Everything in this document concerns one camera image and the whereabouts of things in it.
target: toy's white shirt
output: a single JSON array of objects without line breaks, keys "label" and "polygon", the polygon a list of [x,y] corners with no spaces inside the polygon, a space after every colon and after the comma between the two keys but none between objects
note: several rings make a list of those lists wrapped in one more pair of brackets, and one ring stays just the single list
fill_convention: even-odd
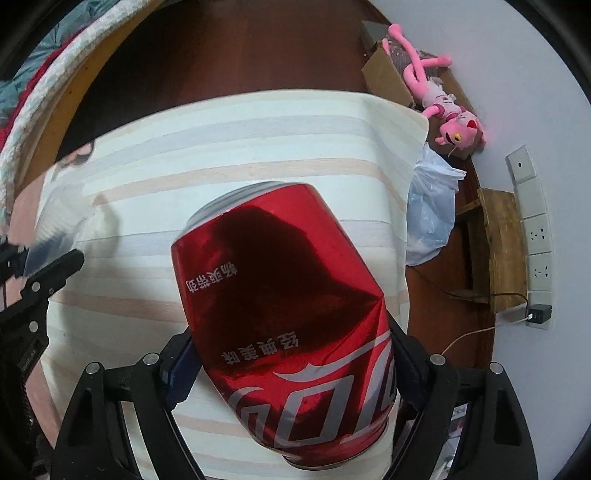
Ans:
[{"label": "toy's white shirt", "polygon": [[456,97],[454,95],[448,95],[443,90],[443,87],[438,83],[439,79],[431,77],[428,80],[428,90],[423,97],[423,108],[428,108],[431,105],[437,105],[439,107],[438,117],[444,118],[446,121],[450,118],[460,115],[466,110],[459,105],[455,104]]}]

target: stuffed animal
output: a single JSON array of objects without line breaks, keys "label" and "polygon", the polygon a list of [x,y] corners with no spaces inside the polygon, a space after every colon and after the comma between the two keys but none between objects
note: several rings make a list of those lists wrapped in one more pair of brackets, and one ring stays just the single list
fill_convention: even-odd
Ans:
[{"label": "stuffed animal", "polygon": [[[425,75],[425,67],[449,67],[452,59],[442,55],[434,59],[421,60],[417,50],[402,36],[402,27],[398,24],[390,25],[388,35],[398,41],[410,56],[411,64],[404,69],[402,77],[415,100],[423,104],[423,115],[427,118],[435,116],[444,119],[444,124],[439,128],[441,136],[435,141],[439,145],[452,145],[454,148],[464,149],[474,143],[480,130],[481,140],[485,143],[484,130],[476,115],[456,105],[455,96],[445,93],[439,78],[427,79]],[[390,54],[390,45],[386,38],[382,40],[382,47]]]}]

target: coca-cola logo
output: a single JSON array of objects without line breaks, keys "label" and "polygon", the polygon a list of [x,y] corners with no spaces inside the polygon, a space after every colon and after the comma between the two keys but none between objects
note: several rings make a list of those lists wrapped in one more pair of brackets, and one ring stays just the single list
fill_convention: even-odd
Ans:
[{"label": "coca-cola logo", "polygon": [[[350,442],[371,433],[381,425],[381,420],[391,408],[396,399],[396,389],[394,385],[394,357],[391,355],[392,342],[390,332],[386,332],[376,339],[366,343],[357,350],[345,355],[337,361],[326,365],[308,364],[304,369],[293,374],[281,374],[273,372],[279,378],[288,382],[299,384],[310,383],[321,380],[335,373],[339,369],[353,362],[365,353],[374,349],[382,348],[379,353],[369,377],[369,382],[365,391],[365,396],[360,412],[358,413],[355,430],[352,434],[344,437],[340,443]],[[302,447],[316,445],[319,443],[331,442],[337,438],[341,427],[343,416],[345,415],[349,396],[355,382],[363,382],[364,378],[356,378],[356,375],[346,375],[335,380],[326,381],[312,387],[295,390],[289,393],[284,406],[274,436],[273,447],[278,449]],[[238,407],[238,403],[251,392],[263,390],[261,387],[243,387],[236,390],[228,399],[229,405],[234,409],[241,423],[248,428],[249,418],[256,415],[254,431],[252,434],[262,443],[265,425],[271,410],[268,403]],[[330,404],[323,421],[320,434],[316,437],[290,440],[292,429],[297,422],[300,406],[306,397],[317,395],[323,392],[332,391]]]}]

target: bolt head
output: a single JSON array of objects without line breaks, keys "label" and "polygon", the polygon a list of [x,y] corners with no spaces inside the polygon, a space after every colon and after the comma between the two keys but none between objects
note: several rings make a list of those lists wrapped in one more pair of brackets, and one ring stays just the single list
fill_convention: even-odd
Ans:
[{"label": "bolt head", "polygon": [[488,368],[490,368],[491,372],[493,372],[496,375],[503,373],[503,366],[501,364],[496,363],[496,362],[491,363],[488,366]]},{"label": "bolt head", "polygon": [[86,366],[86,373],[89,375],[94,375],[100,370],[100,365],[97,362],[92,362]]},{"label": "bolt head", "polygon": [[439,353],[432,354],[432,356],[429,357],[429,360],[433,365],[445,365],[445,357],[443,355],[439,355]]},{"label": "bolt head", "polygon": [[144,363],[146,365],[154,365],[158,360],[160,360],[160,356],[157,353],[148,353],[144,357]]}]

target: charger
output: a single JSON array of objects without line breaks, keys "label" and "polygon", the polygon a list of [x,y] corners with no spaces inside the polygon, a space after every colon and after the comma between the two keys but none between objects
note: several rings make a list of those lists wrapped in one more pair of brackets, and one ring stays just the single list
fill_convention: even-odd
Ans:
[{"label": "charger", "polygon": [[552,305],[545,305],[543,303],[530,305],[527,313],[528,317],[531,316],[531,319],[528,320],[528,322],[542,325],[550,320],[550,317],[552,316]]}]

